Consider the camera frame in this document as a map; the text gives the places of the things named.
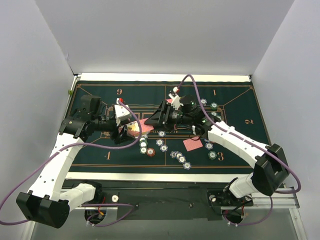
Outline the green poker chip stack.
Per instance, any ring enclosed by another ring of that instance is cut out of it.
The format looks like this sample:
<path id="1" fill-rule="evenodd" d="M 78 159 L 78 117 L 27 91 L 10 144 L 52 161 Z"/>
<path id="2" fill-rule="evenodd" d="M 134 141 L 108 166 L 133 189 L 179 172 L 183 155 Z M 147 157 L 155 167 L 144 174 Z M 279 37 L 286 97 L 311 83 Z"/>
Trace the green poker chip stack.
<path id="1" fill-rule="evenodd" d="M 217 157 L 217 153 L 216 153 L 215 151 L 210 151 L 210 152 L 208 153 L 208 158 L 209 158 L 210 160 L 214 160 L 216 157 Z"/>

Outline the red poker chip stack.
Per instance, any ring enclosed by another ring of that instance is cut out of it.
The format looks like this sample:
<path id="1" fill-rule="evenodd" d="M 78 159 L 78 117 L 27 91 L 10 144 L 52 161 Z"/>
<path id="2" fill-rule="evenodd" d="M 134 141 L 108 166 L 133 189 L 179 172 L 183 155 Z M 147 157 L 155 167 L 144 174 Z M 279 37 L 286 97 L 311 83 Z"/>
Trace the red poker chip stack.
<path id="1" fill-rule="evenodd" d="M 153 157 L 156 152 L 153 148 L 148 148 L 147 151 L 146 151 L 146 154 L 149 156 L 149 157 Z"/>

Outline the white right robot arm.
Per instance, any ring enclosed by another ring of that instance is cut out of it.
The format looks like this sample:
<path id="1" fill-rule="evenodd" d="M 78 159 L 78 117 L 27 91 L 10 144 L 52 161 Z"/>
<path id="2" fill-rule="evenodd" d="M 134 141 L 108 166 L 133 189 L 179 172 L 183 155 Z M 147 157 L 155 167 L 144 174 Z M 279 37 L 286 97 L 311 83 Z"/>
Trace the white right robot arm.
<path id="1" fill-rule="evenodd" d="M 272 196 L 289 175 L 285 154 L 279 145 L 268 146 L 239 133 L 233 126 L 208 114 L 203 104 L 196 103 L 191 95 L 183 96 L 178 103 L 163 100 L 144 123 L 166 132 L 185 126 L 194 135 L 219 144 L 243 159 L 253 172 L 234 178 L 224 188 L 224 201 L 230 205 L 253 193 Z"/>

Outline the red playing card deck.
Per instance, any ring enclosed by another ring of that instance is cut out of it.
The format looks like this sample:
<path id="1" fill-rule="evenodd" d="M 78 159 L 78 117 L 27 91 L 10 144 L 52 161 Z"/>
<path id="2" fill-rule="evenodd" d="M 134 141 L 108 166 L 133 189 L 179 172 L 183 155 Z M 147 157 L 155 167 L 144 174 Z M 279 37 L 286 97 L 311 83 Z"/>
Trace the red playing card deck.
<path id="1" fill-rule="evenodd" d="M 151 125 L 146 125 L 147 118 L 141 119 L 140 125 L 141 125 L 141 134 L 142 135 L 147 135 L 148 133 L 150 133 L 151 131 L 154 130 L 154 127 Z M 139 124 L 137 123 L 137 121 L 133 121 L 128 123 L 127 125 L 127 134 L 131 137 L 135 137 L 137 138 L 140 134 L 140 127 Z"/>

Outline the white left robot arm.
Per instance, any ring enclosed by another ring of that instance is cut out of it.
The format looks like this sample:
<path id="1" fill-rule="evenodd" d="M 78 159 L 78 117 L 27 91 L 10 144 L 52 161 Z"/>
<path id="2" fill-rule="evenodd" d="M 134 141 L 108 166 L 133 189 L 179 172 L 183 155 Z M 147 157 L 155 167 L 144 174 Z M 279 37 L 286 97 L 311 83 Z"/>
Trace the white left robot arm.
<path id="1" fill-rule="evenodd" d="M 135 137 L 127 135 L 124 122 L 134 116 L 128 105 L 118 98 L 113 106 L 113 115 L 102 115 L 99 96 L 84 95 L 81 105 L 67 116 L 58 130 L 54 149 L 42 167 L 37 180 L 27 193 L 19 193 L 16 203 L 27 220 L 60 228 L 69 213 L 82 204 L 97 206 L 103 201 L 102 186 L 85 180 L 76 187 L 62 193 L 62 187 L 77 154 L 83 146 L 98 147 L 87 142 L 94 132 L 109 132 L 114 141 L 114 150 L 121 150 L 120 143 Z"/>

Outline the blue chip stack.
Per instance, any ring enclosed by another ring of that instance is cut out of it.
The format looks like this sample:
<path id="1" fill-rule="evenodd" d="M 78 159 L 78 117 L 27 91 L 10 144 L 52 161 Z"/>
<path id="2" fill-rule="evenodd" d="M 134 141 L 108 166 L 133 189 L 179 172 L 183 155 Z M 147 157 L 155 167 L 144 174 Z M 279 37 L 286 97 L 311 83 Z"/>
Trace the blue chip stack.
<path id="1" fill-rule="evenodd" d="M 202 104 L 203 106 L 206 106 L 206 105 L 207 105 L 207 100 L 204 99 L 204 98 L 201 98 L 201 99 L 200 99 L 200 102 L 201 102 L 201 104 Z"/>

